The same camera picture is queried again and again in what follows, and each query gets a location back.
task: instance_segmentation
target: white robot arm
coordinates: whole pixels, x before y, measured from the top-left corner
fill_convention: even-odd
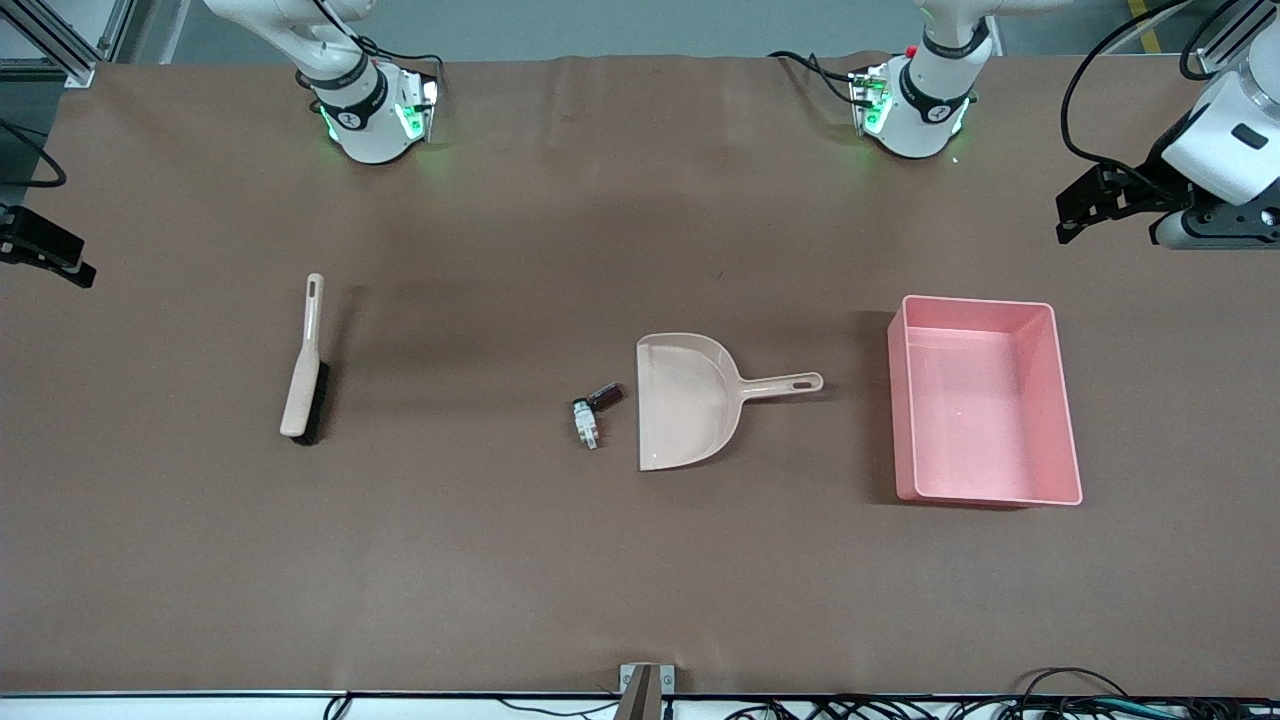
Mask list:
[[[1275,14],[1280,0],[1258,3]],[[1129,172],[1100,163],[1057,197],[1059,242],[1138,213],[1175,250],[1280,249],[1280,22],[1212,76],[1196,104]]]
[[[960,131],[974,79],[991,58],[987,15],[1025,15],[1071,0],[914,0],[924,38],[913,56],[896,56],[850,81],[859,131],[904,158],[928,158]]]
[[[426,140],[436,78],[370,56],[348,20],[366,17],[376,0],[205,0],[215,14],[257,33],[298,67],[320,99],[329,136],[360,163],[399,158]]]

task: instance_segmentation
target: dustpan handle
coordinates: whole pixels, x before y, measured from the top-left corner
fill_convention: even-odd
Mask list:
[[[762,397],[777,397],[780,395],[800,395],[804,392],[818,392],[822,389],[822,375],[818,373],[800,373],[799,375],[782,375],[780,378],[764,378],[760,380],[742,380],[744,400],[759,400]]]

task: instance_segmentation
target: table surface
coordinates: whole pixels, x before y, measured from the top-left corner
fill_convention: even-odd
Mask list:
[[[29,204],[97,284],[0,273],[0,687],[1132,692],[1280,687],[1280,255],[1053,238],[1075,60],[1000,59],[906,161],[773,60],[448,68],[436,143],[361,167],[285,67],[104,67]],[[1079,141],[1137,160],[1196,86],[1100,60]],[[307,273],[324,438],[276,434]],[[1084,503],[893,496],[904,295],[1057,311]],[[748,377],[730,446],[636,470],[568,401],[690,331]]]

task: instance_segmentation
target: pink plastic bin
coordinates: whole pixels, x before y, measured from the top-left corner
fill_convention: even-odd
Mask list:
[[[909,295],[888,359],[899,497],[1080,503],[1052,307]]]

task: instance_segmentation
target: white dustpan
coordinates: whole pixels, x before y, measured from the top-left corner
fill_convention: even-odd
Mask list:
[[[659,333],[636,343],[640,469],[698,462],[724,447],[748,400],[822,389],[803,373],[744,380],[724,346],[692,333]]]

